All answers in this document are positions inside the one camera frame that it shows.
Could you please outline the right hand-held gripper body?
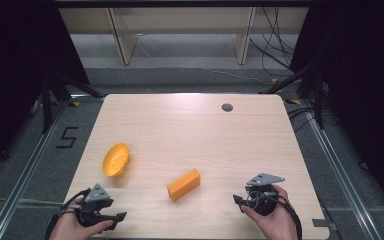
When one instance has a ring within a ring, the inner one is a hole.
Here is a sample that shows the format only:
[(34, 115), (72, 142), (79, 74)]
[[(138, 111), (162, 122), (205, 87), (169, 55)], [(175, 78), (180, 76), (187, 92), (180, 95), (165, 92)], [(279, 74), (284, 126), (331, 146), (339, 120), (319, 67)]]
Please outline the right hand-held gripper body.
[(271, 214), (276, 208), (278, 191), (273, 187), (274, 183), (281, 183), (284, 177), (266, 173), (259, 173), (251, 178), (245, 186), (248, 194), (246, 205), (262, 216)]

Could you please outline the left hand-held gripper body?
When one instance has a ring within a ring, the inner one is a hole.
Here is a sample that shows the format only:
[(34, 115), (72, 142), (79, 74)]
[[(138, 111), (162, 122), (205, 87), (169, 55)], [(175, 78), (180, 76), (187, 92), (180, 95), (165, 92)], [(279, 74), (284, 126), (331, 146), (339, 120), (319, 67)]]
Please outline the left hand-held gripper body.
[(79, 208), (76, 210), (78, 222), (83, 227), (90, 227), (103, 221), (113, 220), (112, 216), (100, 214), (103, 208), (110, 207), (112, 203), (113, 199), (106, 190), (96, 183), (79, 203)]

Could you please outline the person's right hand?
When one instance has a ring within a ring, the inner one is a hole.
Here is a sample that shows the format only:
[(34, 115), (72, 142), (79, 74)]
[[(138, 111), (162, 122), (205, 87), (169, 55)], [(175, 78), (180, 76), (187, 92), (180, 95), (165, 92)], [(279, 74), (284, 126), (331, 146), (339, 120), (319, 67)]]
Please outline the person's right hand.
[(273, 188), (280, 203), (271, 214), (262, 216), (248, 206), (242, 206), (241, 211), (257, 224), (267, 240), (299, 240), (296, 223), (290, 213), (292, 206), (288, 194), (278, 185)]

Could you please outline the person's left hand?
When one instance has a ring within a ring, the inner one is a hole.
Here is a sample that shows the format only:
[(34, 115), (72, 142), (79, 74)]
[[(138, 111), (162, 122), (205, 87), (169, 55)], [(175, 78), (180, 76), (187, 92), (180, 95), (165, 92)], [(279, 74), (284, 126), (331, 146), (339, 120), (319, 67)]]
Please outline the person's left hand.
[(112, 220), (106, 220), (84, 227), (78, 222), (74, 209), (68, 207), (56, 222), (48, 240), (88, 240), (112, 225)]

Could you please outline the orange perforated plastic bowl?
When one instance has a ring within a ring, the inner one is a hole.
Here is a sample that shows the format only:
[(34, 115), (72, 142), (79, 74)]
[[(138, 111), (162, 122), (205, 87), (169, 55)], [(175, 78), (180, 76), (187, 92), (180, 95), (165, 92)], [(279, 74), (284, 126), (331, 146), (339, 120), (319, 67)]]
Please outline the orange perforated plastic bowl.
[(129, 162), (130, 150), (125, 143), (112, 146), (106, 153), (102, 171), (108, 177), (123, 178), (125, 168)]

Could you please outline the orange rectangular block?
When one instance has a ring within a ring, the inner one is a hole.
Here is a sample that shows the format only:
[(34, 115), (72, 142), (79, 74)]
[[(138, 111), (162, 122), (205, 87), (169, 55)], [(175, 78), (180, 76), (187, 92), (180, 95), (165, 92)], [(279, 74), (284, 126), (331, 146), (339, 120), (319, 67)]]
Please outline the orange rectangular block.
[(201, 174), (194, 168), (167, 186), (170, 199), (176, 202), (201, 183)]

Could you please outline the grey tape strip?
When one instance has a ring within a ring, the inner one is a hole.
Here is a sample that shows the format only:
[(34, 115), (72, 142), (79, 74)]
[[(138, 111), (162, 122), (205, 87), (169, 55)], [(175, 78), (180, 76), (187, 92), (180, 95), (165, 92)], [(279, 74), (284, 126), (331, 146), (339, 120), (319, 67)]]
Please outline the grey tape strip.
[(337, 230), (337, 225), (334, 222), (330, 222), (326, 219), (313, 219), (312, 223), (314, 227), (326, 227), (332, 231)]

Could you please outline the black metal stand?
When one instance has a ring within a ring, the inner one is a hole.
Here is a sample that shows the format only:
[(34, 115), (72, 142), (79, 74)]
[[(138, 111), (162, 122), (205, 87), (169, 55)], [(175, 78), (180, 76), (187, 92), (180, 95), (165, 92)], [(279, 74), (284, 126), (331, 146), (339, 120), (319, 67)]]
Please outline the black metal stand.
[(299, 79), (301, 79), (302, 82), (298, 87), (297, 93), (300, 98), (307, 98), (311, 93), (314, 94), (314, 117), (319, 128), (323, 129), (323, 79), (322, 72), (317, 63), (310, 62), (307, 66), (286, 78), (284, 81), (263, 91), (263, 94), (274, 94)]
[(94, 90), (86, 83), (82, 83), (75, 78), (59, 71), (47, 72), (41, 81), (41, 97), (43, 105), (43, 133), (46, 133), (53, 123), (53, 113), (51, 109), (50, 94), (53, 94), (58, 102), (67, 102), (71, 99), (66, 86), (71, 85), (95, 98), (103, 97), (103, 94)]

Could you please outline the black curtain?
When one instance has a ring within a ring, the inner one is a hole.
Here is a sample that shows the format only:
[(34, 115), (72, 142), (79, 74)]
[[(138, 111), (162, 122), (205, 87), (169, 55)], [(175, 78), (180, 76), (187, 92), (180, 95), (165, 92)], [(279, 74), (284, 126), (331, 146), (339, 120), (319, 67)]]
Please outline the black curtain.
[(61, 73), (89, 79), (60, 11), (45, 0), (0, 0), (0, 155), (42, 90)]
[(313, 0), (291, 64), (318, 61), (329, 98), (361, 160), (384, 192), (384, 0)]

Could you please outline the aluminium floor rail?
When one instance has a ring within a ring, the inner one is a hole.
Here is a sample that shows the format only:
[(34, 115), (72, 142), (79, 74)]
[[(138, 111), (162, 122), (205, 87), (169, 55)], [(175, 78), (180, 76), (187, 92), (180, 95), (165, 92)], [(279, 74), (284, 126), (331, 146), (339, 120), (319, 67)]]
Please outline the aluminium floor rail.
[(320, 129), (316, 120), (315, 114), (310, 111), (306, 114), (311, 129), (321, 146), (329, 165), (339, 183), (339, 186), (351, 207), (351, 210), (362, 229), (363, 234), (367, 240), (383, 240), (380, 231), (375, 225), (375, 221), (370, 214), (368, 208), (365, 206), (362, 198), (357, 193), (350, 177), (346, 173), (336, 151), (333, 148), (327, 134), (323, 129)]
[(43, 129), (38, 105), (0, 161), (0, 240), (43, 240), (48, 219), (66, 198), (103, 101), (79, 95), (51, 105)]

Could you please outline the light wooden desk frame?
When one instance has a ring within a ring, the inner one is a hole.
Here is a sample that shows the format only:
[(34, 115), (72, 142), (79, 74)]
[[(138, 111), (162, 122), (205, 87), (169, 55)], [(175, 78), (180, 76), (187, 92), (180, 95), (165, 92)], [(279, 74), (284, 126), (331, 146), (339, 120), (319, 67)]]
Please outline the light wooden desk frame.
[(110, 34), (120, 62), (127, 65), (140, 34), (230, 34), (237, 61), (246, 62), (250, 37), (278, 26), (301, 32), (306, 7), (61, 8), (71, 34)]

